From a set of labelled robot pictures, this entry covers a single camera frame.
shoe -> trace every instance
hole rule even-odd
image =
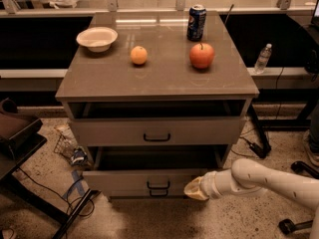
[[[9,229],[4,229],[4,230],[0,230],[0,238],[3,239],[15,239],[16,238],[16,232],[9,228]]]
[[[313,165],[319,167],[319,154],[314,153],[314,152],[311,151],[310,146],[309,146],[309,137],[310,137],[309,130],[306,130],[304,135],[303,135],[303,145],[304,145],[305,150],[306,150],[306,152],[308,154],[310,162]]]

gray dresser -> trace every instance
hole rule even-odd
[[[102,54],[80,47],[56,95],[94,163],[86,181],[110,200],[184,197],[190,180],[223,167],[258,96],[216,12],[202,38],[214,62],[192,67],[187,21],[187,12],[97,13],[91,27],[119,38]],[[130,59],[136,45],[149,54],[139,67]]]

white robotic arm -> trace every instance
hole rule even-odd
[[[319,238],[319,180],[267,168],[250,159],[230,169],[208,172],[190,182],[184,193],[197,200],[223,195],[260,196],[270,189],[316,212],[310,239]]]

soda can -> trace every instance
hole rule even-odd
[[[206,20],[206,9],[196,4],[189,9],[187,37],[191,41],[200,41]]]

